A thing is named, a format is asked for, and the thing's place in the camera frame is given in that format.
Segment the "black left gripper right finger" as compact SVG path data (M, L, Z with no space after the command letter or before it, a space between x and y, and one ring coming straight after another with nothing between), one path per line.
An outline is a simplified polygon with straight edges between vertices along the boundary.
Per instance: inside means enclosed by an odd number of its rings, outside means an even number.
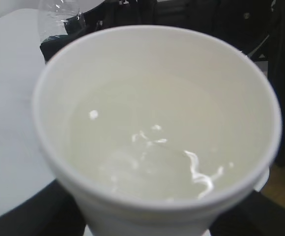
M253 191L209 227L212 236L285 236L285 208Z

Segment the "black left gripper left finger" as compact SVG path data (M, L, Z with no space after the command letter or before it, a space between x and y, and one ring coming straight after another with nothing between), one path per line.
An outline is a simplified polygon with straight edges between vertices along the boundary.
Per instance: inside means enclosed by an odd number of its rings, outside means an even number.
M86 222L57 181L0 216L0 236L82 236Z

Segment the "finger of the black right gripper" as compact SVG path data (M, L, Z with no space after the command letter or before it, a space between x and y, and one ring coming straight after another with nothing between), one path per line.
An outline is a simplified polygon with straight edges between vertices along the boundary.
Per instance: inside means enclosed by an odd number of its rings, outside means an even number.
M54 35L45 39L40 44L40 51L44 57L45 63L47 63L63 47L89 33L92 33L92 30L90 26L86 26L80 31L70 35Z

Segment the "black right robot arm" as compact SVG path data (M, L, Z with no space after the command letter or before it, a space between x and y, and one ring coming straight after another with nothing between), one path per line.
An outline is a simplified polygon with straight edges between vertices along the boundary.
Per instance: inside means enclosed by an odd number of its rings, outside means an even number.
M40 2L40 50L45 61L84 35L128 25L199 31L252 57L268 42L285 49L285 0L105 0L90 10L80 9L80 4Z

